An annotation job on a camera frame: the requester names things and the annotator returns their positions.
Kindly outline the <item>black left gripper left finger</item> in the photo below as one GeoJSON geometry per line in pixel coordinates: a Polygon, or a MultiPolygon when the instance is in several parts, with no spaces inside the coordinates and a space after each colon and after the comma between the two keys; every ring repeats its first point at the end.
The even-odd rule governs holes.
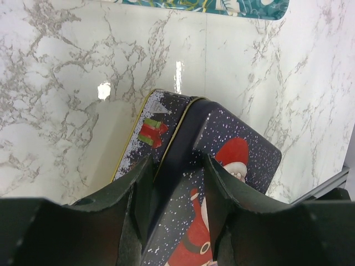
{"type": "Polygon", "coordinates": [[[139,265],[149,229],[153,159],[71,205],[1,199],[2,265],[139,265]]]}

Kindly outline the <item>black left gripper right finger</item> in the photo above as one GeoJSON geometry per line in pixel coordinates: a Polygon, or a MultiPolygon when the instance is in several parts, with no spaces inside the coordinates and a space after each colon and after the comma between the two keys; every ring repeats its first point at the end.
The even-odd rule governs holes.
{"type": "Polygon", "coordinates": [[[212,256],[219,265],[353,265],[354,202],[344,188],[287,204],[204,158],[212,256]]]}

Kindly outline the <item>gold tin lid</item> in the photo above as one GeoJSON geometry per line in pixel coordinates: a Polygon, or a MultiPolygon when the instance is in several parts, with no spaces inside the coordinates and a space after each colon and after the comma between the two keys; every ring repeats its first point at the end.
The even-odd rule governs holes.
{"type": "Polygon", "coordinates": [[[163,154],[141,265],[214,265],[227,207],[222,183],[266,193],[281,151],[222,105],[194,99],[163,154]]]}

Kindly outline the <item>dark cookie tin box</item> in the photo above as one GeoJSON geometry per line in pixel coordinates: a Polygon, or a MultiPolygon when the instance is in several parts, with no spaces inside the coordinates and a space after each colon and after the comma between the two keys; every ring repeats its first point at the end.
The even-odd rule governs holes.
{"type": "Polygon", "coordinates": [[[143,157],[151,155],[157,172],[187,115],[205,97],[186,96],[154,89],[144,100],[111,180],[128,173],[143,157]]]}

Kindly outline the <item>teal floral tray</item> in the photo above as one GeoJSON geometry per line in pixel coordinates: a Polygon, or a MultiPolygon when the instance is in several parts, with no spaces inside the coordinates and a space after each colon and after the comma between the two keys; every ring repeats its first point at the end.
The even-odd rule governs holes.
{"type": "Polygon", "coordinates": [[[290,2],[288,0],[114,0],[112,3],[277,21],[285,15],[290,2]]]}

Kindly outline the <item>aluminium frame rail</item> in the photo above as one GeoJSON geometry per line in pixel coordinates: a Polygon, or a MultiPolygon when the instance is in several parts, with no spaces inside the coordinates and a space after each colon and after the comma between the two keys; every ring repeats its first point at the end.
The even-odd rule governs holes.
{"type": "Polygon", "coordinates": [[[310,190],[309,192],[307,192],[305,195],[301,196],[300,198],[294,200],[291,204],[297,204],[297,203],[300,203],[305,200],[319,198],[337,187],[344,188],[349,171],[350,171],[349,167],[343,166],[341,172],[334,175],[333,177],[331,177],[329,180],[323,182],[322,184],[318,185],[314,189],[310,190]]]}

